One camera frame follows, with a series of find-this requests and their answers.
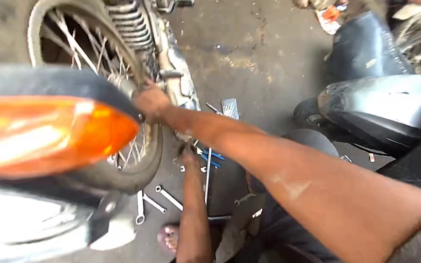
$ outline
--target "forearm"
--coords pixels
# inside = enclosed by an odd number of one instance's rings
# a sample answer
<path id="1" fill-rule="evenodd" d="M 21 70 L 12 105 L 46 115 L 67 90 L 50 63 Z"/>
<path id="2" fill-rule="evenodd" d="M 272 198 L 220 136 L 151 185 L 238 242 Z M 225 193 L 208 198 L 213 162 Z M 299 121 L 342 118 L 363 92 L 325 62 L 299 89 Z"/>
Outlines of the forearm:
<path id="1" fill-rule="evenodd" d="M 215 114 L 173 108 L 164 120 L 259 178 L 345 261 L 384 261 L 421 226 L 421 189 Z"/>
<path id="2" fill-rule="evenodd" d="M 178 263 L 212 262 L 211 235 L 202 183 L 199 165 L 197 163 L 186 165 L 183 213 L 176 254 Z"/>

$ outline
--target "mechanic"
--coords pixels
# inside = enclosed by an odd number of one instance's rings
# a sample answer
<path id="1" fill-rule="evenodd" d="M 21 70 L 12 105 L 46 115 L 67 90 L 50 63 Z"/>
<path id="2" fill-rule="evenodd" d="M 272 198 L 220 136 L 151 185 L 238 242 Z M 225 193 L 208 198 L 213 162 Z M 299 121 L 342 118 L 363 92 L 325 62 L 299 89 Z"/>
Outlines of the mechanic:
<path id="1" fill-rule="evenodd" d="M 175 107 L 147 83 L 134 103 L 148 122 L 231 158 L 270 194 L 258 236 L 231 262 L 263 256 L 266 262 L 421 262 L 420 188 L 335 158 L 335 148 L 318 132 L 295 132 L 291 140 L 268 135 L 228 117 Z M 190 151 L 182 161 L 184 210 L 179 228 L 166 227 L 166 242 L 178 263 L 211 263 L 199 163 Z"/>

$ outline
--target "blue pliers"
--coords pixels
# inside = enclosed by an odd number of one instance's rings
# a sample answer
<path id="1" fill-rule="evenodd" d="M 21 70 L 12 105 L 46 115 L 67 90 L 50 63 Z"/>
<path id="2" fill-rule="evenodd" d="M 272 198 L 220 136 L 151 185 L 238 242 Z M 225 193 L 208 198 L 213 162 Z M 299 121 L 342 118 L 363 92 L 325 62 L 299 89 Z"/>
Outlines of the blue pliers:
<path id="1" fill-rule="evenodd" d="M 207 161 L 207 156 L 208 156 L 208 154 L 209 154 L 209 152 L 208 152 L 207 150 L 202 151 L 199 147 L 196 147 L 196 153 L 197 153 L 197 154 L 199 154 L 199 155 L 201 156 L 201 158 L 203 158 L 204 160 L 206 160 L 206 161 Z M 213 153 L 211 154 L 211 156 L 215 156 L 216 158 L 218 158 L 218 159 L 220 159 L 220 160 L 225 160 L 225 158 L 224 158 L 223 156 L 218 155 L 218 154 L 217 154 L 217 153 L 215 153 L 215 152 L 213 152 Z M 215 166 L 215 167 L 217 167 L 217 168 L 222 167 L 220 164 L 218 164 L 218 163 L 216 163 L 216 162 L 213 162 L 212 160 L 210 161 L 210 164 L 211 164 L 211 165 L 213 165 L 213 166 Z"/>

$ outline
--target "scooter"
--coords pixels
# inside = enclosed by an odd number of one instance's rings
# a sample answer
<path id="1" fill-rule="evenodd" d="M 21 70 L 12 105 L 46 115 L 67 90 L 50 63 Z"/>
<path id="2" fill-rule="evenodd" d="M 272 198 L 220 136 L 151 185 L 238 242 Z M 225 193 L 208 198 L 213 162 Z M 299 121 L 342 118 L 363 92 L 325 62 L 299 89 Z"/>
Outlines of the scooter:
<path id="1" fill-rule="evenodd" d="M 342 25 L 326 70 L 333 79 L 293 113 L 301 127 L 396 160 L 378 170 L 421 187 L 421 75 L 373 13 Z"/>

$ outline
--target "coil spring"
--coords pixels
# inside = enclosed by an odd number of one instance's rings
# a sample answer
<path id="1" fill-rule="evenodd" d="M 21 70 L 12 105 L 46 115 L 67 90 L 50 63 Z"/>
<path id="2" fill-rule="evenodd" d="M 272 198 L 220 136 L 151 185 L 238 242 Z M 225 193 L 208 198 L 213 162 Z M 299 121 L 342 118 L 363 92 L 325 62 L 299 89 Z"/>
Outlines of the coil spring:
<path id="1" fill-rule="evenodd" d="M 107 10 L 126 45 L 132 50 L 149 50 L 153 46 L 152 34 L 139 5 L 138 0 L 130 0 L 127 4 L 107 6 Z"/>

